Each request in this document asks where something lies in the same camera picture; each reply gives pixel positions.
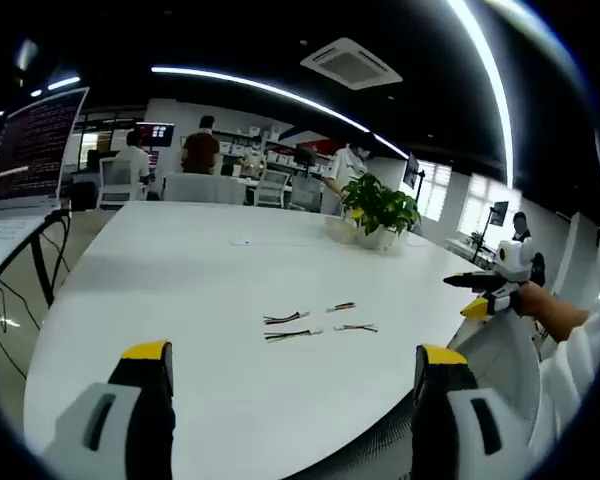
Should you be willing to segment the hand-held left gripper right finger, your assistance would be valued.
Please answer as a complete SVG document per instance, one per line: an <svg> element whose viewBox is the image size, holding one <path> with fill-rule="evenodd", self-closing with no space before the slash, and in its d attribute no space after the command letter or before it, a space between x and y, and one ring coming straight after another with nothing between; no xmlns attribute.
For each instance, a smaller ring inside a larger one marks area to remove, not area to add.
<svg viewBox="0 0 600 480"><path fill-rule="evenodd" d="M524 479L534 462L524 423L492 388L480 388L460 353L416 349L413 479Z"/></svg>

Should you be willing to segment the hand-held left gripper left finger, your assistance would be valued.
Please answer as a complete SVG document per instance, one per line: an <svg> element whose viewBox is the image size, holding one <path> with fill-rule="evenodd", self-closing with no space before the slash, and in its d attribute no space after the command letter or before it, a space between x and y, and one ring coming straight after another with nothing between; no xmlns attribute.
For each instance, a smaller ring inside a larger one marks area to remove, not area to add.
<svg viewBox="0 0 600 480"><path fill-rule="evenodd" d="M172 343L135 345L59 415L42 459L61 479L171 479L173 395Z"/></svg>

